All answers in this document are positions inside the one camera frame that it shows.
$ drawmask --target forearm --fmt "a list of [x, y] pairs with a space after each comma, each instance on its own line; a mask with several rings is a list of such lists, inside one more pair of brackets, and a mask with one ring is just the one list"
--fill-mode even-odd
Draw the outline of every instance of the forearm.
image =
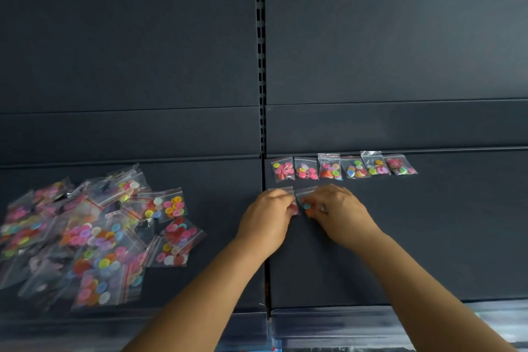
[[373, 236], [359, 254], [378, 277], [417, 351], [515, 350], [389, 236]]
[[262, 262], [247, 245], [231, 242], [123, 351], [214, 351]]

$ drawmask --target dark gray panel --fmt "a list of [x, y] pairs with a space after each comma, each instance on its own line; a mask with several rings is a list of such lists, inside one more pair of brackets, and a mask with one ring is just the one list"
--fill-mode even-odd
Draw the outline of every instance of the dark gray panel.
[[268, 153], [519, 146], [528, 100], [267, 106]]
[[0, 115], [0, 163], [260, 153], [259, 108]]
[[[380, 228], [459, 299], [528, 298], [528, 166], [518, 164], [528, 152], [407, 157], [419, 175], [335, 183], [357, 195]], [[271, 170], [266, 185], [277, 186]], [[270, 289], [273, 309], [387, 303], [360, 258], [304, 215], [292, 220], [270, 258]]]
[[0, 112], [256, 106], [255, 0], [1, 0]]
[[[79, 182], [84, 178], [104, 175], [122, 166], [85, 166], [41, 169], [0, 170], [0, 205], [2, 208], [17, 195], [69, 175]], [[261, 192], [261, 162], [253, 160], [223, 160], [202, 162], [148, 163], [140, 166], [152, 189], [181, 186], [189, 207], [189, 218], [208, 236], [189, 255], [185, 269], [147, 269], [142, 296], [135, 308], [164, 306], [181, 291], [236, 235], [238, 223], [248, 205]], [[244, 172], [244, 178], [232, 175]], [[16, 290], [0, 292], [0, 310], [17, 311], [17, 298], [8, 298]], [[237, 307], [263, 309], [264, 270], [254, 275], [242, 294]], [[21, 310], [16, 314], [23, 315]]]
[[526, 97], [528, 0], [266, 0], [271, 104]]

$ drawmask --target person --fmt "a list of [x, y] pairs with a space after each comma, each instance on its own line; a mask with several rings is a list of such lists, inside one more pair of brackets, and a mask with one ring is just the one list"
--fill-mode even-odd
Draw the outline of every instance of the person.
[[[260, 194], [234, 240], [123, 351], [214, 351], [246, 284], [284, 241], [293, 201], [281, 189]], [[319, 187], [307, 202], [307, 216], [376, 275], [418, 352], [515, 351], [384, 234], [346, 188]]]

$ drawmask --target person's right arm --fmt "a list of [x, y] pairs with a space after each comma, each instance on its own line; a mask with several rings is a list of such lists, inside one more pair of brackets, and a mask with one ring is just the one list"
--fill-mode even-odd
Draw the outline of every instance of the person's right arm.
[[319, 187], [306, 201], [308, 216], [372, 269], [418, 352], [516, 350], [384, 234], [346, 188]]

